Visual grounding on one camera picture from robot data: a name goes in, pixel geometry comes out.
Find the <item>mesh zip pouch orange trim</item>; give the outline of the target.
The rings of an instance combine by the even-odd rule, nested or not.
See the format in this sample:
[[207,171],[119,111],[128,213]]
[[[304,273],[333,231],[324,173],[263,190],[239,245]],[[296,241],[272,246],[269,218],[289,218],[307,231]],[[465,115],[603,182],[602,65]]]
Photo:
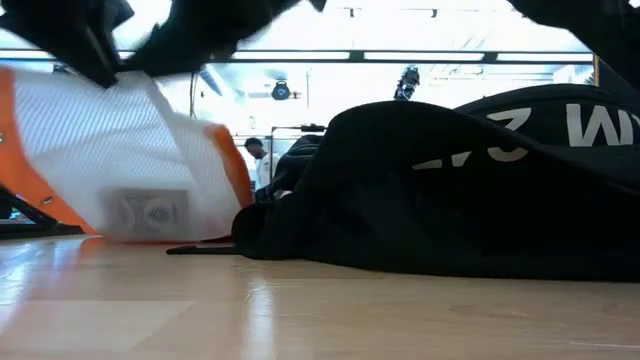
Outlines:
[[[176,112],[154,80],[136,73],[103,89],[76,75],[0,67],[0,185],[64,224],[133,242],[228,236],[253,201],[229,130]],[[108,234],[105,199],[114,188],[186,190],[189,233]]]

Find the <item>black backpack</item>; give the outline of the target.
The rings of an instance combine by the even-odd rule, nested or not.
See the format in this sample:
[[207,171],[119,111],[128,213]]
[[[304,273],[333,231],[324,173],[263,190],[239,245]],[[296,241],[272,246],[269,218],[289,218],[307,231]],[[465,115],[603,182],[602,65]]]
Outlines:
[[640,283],[640,96],[551,84],[348,109],[283,155],[227,244],[196,253]]

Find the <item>person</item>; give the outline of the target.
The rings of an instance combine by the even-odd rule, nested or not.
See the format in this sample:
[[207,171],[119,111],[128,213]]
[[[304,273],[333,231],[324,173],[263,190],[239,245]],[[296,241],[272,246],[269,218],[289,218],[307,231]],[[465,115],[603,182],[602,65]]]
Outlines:
[[271,176],[275,174],[280,156],[277,153],[268,152],[262,141],[255,137],[245,140],[244,147],[248,153],[256,160],[257,185],[255,200],[262,202],[268,196],[268,186]]

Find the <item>white printed card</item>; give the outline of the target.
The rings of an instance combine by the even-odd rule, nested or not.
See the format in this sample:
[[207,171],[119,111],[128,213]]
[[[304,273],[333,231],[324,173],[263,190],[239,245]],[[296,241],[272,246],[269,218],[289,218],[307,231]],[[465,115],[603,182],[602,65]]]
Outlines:
[[174,240],[190,230],[186,190],[114,188],[106,195],[108,234],[135,240]]

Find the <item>black ceiling device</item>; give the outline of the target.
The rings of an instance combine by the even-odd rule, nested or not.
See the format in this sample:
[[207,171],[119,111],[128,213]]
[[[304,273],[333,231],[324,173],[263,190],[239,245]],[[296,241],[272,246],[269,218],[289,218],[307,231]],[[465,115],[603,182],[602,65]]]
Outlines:
[[416,66],[407,66],[399,79],[394,93],[395,101],[409,101],[420,85],[420,74]]

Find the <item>black backdrop panel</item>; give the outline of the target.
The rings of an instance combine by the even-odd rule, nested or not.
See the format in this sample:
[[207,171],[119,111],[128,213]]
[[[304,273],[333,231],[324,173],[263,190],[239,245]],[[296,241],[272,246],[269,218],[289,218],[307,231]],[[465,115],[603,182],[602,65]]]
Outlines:
[[621,57],[609,65],[594,56],[596,84],[620,97],[640,98],[640,64],[635,59]]

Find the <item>black metal table frame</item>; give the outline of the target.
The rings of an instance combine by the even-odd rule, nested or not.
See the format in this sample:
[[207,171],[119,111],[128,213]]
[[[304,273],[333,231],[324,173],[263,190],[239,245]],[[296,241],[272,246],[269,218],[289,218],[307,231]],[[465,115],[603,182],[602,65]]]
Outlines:
[[77,225],[67,225],[28,204],[0,185],[0,240],[82,235]]

